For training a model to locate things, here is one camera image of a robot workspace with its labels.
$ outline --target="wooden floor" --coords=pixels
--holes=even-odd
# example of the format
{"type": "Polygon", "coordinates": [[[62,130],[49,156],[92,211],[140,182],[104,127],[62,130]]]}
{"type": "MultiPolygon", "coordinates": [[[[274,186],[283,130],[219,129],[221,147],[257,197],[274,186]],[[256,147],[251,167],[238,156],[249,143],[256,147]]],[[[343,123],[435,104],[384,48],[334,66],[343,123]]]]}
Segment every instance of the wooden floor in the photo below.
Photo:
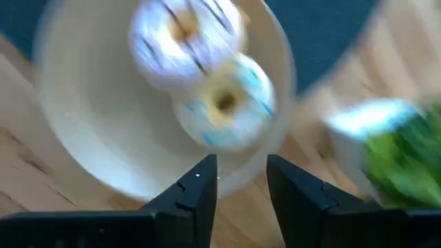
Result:
{"type": "MultiPolygon", "coordinates": [[[[359,194],[340,172],[321,119],[371,97],[419,99],[440,89],[441,2],[388,0],[362,38],[293,109],[280,153],[359,194]]],[[[0,39],[0,216],[18,211],[137,209],[94,180],[59,146],[32,96],[32,66],[0,39]]],[[[220,199],[212,247],[284,247],[265,174],[220,199]]]]}

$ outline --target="frosting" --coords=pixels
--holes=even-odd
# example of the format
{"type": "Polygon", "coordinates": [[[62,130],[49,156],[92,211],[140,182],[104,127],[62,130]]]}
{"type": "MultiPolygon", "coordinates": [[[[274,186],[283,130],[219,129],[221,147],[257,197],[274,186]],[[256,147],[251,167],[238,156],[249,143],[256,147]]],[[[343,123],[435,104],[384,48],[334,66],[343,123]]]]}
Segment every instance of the frosting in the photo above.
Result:
{"type": "Polygon", "coordinates": [[[215,149],[252,145],[275,111],[271,81],[255,61],[244,55],[238,56],[222,77],[175,102],[176,116],[184,130],[196,142],[215,149]]]}
{"type": "Polygon", "coordinates": [[[186,90],[236,55],[245,30],[230,0],[162,0],[134,13],[130,47],[154,87],[186,90]]]}

